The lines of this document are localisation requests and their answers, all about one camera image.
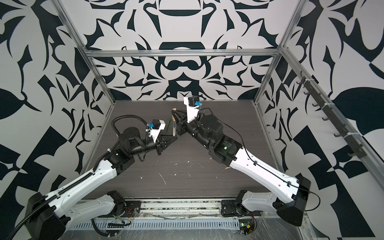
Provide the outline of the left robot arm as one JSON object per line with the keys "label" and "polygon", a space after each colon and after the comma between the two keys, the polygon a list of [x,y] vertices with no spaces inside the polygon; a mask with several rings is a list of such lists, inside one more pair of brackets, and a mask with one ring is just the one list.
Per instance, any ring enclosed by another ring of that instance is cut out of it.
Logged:
{"label": "left robot arm", "polygon": [[126,212],[125,198],[117,191],[109,191],[100,198],[80,204],[79,201],[97,187],[114,179],[134,162],[141,161],[150,151],[158,155],[175,142],[183,128],[173,117],[173,134],[163,134],[166,123],[154,119],[148,123],[136,115],[123,115],[112,120],[111,126],[118,140],[103,154],[94,167],[69,184],[42,195],[30,197],[27,211],[9,233],[12,240],[16,233],[26,227],[33,240],[57,240],[70,228],[95,218],[113,215],[119,218]]}

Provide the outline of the tan pen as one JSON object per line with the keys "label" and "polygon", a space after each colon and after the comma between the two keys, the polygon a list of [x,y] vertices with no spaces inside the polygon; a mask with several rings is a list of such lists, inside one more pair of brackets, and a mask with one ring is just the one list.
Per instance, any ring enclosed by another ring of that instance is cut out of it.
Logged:
{"label": "tan pen", "polygon": [[173,118],[173,136],[175,137],[177,135],[177,123],[174,114],[172,114]]}

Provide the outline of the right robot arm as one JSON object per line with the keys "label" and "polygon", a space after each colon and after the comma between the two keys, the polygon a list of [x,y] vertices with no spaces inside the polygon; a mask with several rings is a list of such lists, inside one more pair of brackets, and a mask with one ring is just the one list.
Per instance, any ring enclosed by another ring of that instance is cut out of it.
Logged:
{"label": "right robot arm", "polygon": [[242,214],[272,211],[285,222],[300,227],[307,202],[312,194],[311,181],[300,176],[288,176],[251,154],[243,143],[226,136],[223,124],[213,114],[205,115],[199,109],[173,109],[175,131],[190,134],[213,160],[249,176],[272,193],[269,199],[258,199],[250,191],[240,191],[235,205]]}

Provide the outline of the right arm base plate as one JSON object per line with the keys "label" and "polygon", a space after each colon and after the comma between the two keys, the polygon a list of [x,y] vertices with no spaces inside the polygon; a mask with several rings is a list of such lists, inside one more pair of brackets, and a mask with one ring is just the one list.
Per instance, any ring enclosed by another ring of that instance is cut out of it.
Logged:
{"label": "right arm base plate", "polygon": [[254,213],[246,210],[235,200],[221,200],[221,215],[225,218],[229,218],[253,216]]}

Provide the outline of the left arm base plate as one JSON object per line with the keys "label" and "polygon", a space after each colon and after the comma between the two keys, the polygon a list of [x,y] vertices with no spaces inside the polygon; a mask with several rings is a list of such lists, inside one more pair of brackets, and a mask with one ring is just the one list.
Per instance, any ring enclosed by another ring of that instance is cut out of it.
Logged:
{"label": "left arm base plate", "polygon": [[132,218],[135,215],[138,215],[141,211],[141,203],[141,201],[126,201],[120,216],[124,218]]}

